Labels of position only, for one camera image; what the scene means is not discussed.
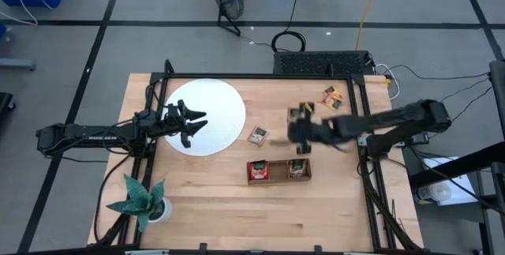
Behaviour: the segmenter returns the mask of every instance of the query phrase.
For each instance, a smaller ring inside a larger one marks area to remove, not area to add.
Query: gray floor
[[[245,0],[244,21],[287,21],[293,0]],[[359,21],[367,0],[298,0],[295,21]],[[503,0],[478,0],[489,23],[505,23]],[[55,10],[37,9],[41,20],[102,19],[108,0],[63,0]],[[26,17],[22,9],[0,10]],[[213,21],[214,0],[117,0],[112,20]],[[369,22],[478,23],[469,0],[374,0]],[[243,35],[269,43],[283,28],[242,28]],[[356,28],[293,28],[307,39],[307,51],[352,50]],[[64,122],[98,27],[12,26],[2,41],[0,57],[33,58],[35,72],[0,69],[0,92],[12,92],[17,109],[0,132],[0,253],[17,251],[28,218],[47,172],[49,160],[36,150],[35,130]],[[493,31],[505,47],[505,30]],[[285,38],[278,47],[297,49]],[[408,65],[419,75],[452,77],[484,73],[494,60],[481,29],[366,28],[362,49],[376,63]],[[251,45],[216,27],[110,26],[95,61],[76,123],[111,124],[118,118],[128,75],[161,71],[169,58],[177,72],[271,73],[269,47]],[[441,99],[475,81],[421,81],[396,69],[401,86],[395,107],[420,98]],[[479,84],[446,102],[456,115],[489,83]],[[462,156],[502,141],[494,95],[479,99],[425,151]],[[101,150],[72,150],[66,156],[106,159]],[[85,246],[94,214],[104,164],[64,162],[56,176],[40,220],[32,251]],[[478,226],[451,216],[451,210],[417,207],[427,248],[470,254],[480,248]]]

